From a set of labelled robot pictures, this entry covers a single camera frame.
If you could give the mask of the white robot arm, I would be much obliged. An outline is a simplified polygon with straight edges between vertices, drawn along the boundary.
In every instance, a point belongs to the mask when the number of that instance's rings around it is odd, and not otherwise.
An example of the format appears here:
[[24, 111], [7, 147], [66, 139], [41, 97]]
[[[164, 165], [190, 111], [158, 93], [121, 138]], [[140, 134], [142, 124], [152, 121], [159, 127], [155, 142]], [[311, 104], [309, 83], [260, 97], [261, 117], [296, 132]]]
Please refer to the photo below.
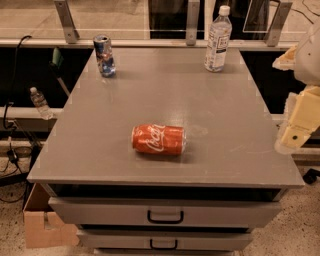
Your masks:
[[294, 78], [306, 87], [288, 94], [275, 150], [293, 154], [320, 127], [320, 20], [303, 35], [299, 43], [289, 48], [272, 64], [273, 68], [294, 71]]

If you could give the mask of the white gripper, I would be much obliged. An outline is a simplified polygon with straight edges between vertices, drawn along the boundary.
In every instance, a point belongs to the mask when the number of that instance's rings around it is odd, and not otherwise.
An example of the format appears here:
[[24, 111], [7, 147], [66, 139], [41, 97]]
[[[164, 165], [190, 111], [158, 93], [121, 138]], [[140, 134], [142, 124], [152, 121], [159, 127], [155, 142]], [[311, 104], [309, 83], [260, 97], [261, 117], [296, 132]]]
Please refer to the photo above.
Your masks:
[[[272, 67], [293, 70], [297, 46], [292, 46], [278, 57]], [[320, 87], [308, 85], [299, 94], [290, 93], [284, 108], [284, 120], [274, 144], [280, 154], [293, 154], [320, 126]]]

